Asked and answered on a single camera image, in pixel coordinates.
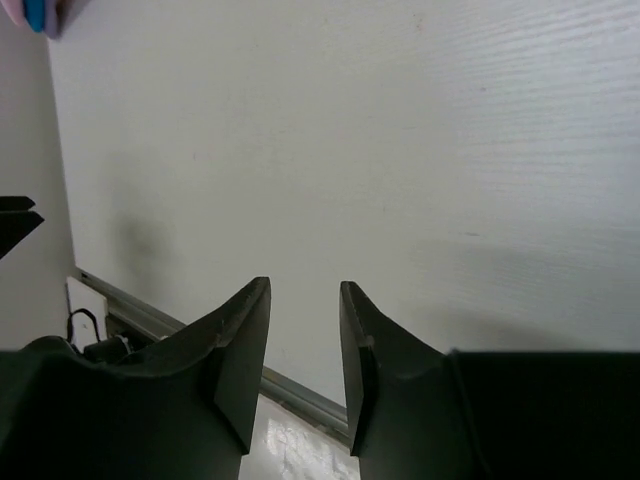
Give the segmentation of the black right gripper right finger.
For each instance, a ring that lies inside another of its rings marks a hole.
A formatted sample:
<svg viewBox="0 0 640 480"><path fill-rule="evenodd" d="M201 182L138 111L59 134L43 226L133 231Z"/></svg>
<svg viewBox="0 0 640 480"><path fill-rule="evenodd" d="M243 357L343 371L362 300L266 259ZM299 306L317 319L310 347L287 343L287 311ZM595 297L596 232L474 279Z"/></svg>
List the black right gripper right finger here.
<svg viewBox="0 0 640 480"><path fill-rule="evenodd" d="M442 353L340 285L349 449L364 479L635 479L639 357Z"/></svg>

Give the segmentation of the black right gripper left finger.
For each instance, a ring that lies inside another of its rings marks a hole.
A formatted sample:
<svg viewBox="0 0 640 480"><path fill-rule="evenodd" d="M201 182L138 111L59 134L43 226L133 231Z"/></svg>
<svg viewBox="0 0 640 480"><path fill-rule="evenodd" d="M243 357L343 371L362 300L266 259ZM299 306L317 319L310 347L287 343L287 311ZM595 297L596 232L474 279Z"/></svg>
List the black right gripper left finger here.
<svg viewBox="0 0 640 480"><path fill-rule="evenodd" d="M5 479L235 479L246 447L173 347L92 363L63 339L1 355Z"/></svg>

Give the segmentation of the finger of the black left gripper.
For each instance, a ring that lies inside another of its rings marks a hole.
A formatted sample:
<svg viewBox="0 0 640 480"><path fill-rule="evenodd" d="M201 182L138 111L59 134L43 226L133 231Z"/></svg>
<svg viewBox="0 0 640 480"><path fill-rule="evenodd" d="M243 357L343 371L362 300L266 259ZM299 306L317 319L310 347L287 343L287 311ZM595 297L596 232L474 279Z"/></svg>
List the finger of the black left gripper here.
<svg viewBox="0 0 640 480"><path fill-rule="evenodd" d="M1 212L22 212L33 208L35 202L27 196L1 196Z"/></svg>
<svg viewBox="0 0 640 480"><path fill-rule="evenodd" d="M0 258L44 222L34 211L2 212L0 218Z"/></svg>

